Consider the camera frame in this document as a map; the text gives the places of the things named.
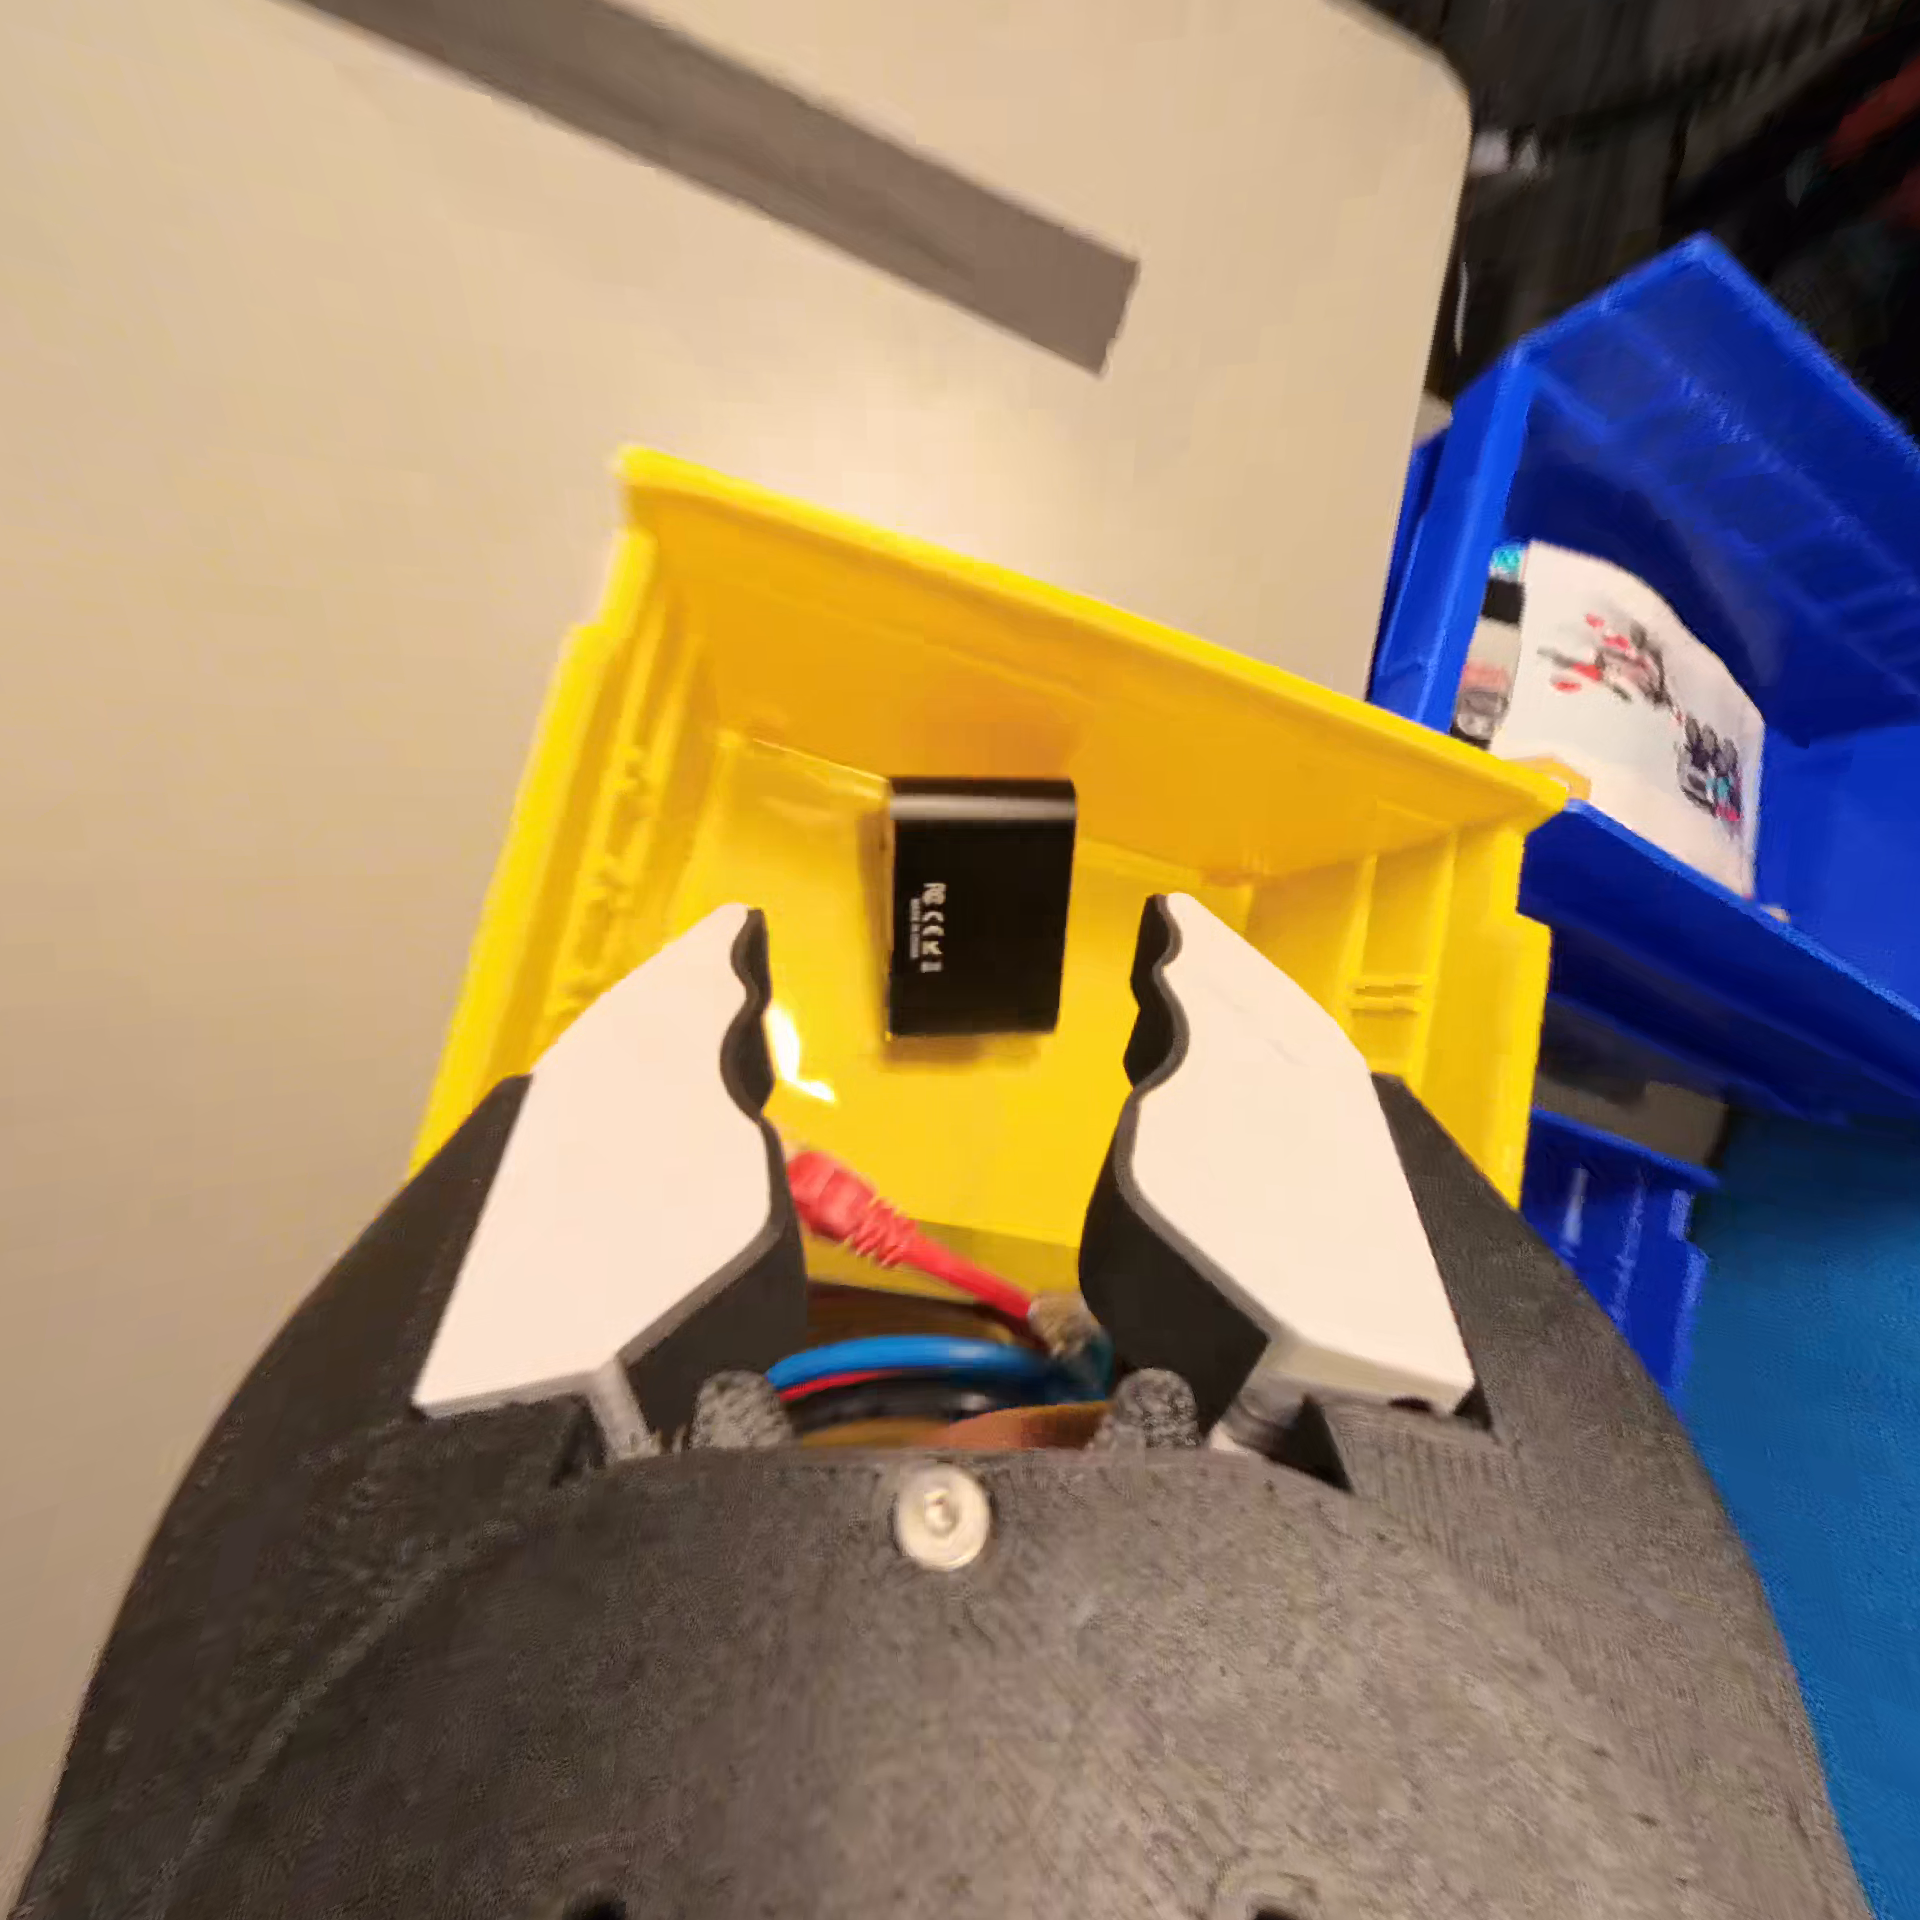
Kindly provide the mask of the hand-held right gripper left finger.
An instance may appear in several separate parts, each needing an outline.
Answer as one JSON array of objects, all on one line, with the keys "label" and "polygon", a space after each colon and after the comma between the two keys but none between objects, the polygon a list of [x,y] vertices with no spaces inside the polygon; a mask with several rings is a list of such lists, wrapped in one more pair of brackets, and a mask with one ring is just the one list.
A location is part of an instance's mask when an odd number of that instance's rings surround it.
[{"label": "hand-held right gripper left finger", "polygon": [[765,916],[727,903],[550,1043],[416,1371],[422,1417],[580,1401],[602,1445],[666,1445],[710,1378],[800,1347],[770,1004]]}]

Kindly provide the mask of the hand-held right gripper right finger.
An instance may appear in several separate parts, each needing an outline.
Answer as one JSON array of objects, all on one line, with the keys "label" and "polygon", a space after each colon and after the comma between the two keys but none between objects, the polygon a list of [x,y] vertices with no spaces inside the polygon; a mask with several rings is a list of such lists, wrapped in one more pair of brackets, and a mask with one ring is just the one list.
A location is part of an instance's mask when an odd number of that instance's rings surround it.
[{"label": "hand-held right gripper right finger", "polygon": [[1357,1046],[1196,895],[1145,900],[1132,993],[1078,1244],[1119,1365],[1246,1449],[1306,1401],[1457,1413],[1472,1358]]}]

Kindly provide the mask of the black ethernet port adapter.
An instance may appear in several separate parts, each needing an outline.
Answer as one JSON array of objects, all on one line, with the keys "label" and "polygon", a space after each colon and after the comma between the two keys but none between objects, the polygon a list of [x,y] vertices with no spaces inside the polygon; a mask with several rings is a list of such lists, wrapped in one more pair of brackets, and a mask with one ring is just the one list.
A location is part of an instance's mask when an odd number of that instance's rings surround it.
[{"label": "black ethernet port adapter", "polygon": [[1077,793],[902,778],[885,809],[889,1039],[1037,1038],[1061,1020]]}]

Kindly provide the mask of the yellow storage bin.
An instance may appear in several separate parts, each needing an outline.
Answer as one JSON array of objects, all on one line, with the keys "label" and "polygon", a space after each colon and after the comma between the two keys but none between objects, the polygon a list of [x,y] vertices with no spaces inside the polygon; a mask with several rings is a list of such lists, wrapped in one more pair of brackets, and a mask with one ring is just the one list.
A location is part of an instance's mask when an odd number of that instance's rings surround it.
[{"label": "yellow storage bin", "polygon": [[[1127,1090],[1143,900],[1188,893],[1398,1076],[1514,1204],[1565,798],[1270,663],[629,451],[598,610],[559,652],[407,1170],[717,906],[765,916],[770,1100],[901,1212],[1070,1252]],[[1077,793],[1063,1012],[882,1035],[895,778]]]}]

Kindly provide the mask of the blue storage bin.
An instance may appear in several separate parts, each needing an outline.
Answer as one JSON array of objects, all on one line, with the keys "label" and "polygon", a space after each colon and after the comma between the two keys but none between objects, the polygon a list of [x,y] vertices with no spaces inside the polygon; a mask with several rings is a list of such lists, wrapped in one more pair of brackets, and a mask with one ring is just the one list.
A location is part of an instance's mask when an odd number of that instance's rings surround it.
[{"label": "blue storage bin", "polygon": [[1767,726],[1752,903],[1584,799],[1528,837],[1549,1031],[1746,1109],[1916,1117],[1916,443],[1695,238],[1530,332],[1410,458],[1373,703],[1446,726],[1482,574],[1530,539],[1639,575]]},{"label": "blue storage bin", "polygon": [[1606,1313],[1673,1409],[1685,1405],[1710,1259],[1695,1203],[1719,1178],[1584,1119],[1535,1109],[1519,1212]]}]

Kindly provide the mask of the white printed packet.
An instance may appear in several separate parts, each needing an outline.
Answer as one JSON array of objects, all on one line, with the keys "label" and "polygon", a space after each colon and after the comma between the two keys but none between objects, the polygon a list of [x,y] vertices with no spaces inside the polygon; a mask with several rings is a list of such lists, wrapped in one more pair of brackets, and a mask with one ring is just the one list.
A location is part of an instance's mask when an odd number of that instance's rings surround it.
[{"label": "white printed packet", "polygon": [[1448,733],[1735,895],[1758,882],[1759,708],[1644,581],[1546,542],[1500,545]]}]

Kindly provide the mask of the grey tape strip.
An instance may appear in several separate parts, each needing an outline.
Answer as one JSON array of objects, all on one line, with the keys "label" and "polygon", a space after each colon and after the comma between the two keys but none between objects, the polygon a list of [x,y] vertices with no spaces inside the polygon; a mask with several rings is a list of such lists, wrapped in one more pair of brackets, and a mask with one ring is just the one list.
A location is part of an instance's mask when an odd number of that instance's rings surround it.
[{"label": "grey tape strip", "polygon": [[1135,258],[607,3],[308,3],[1101,378]]}]

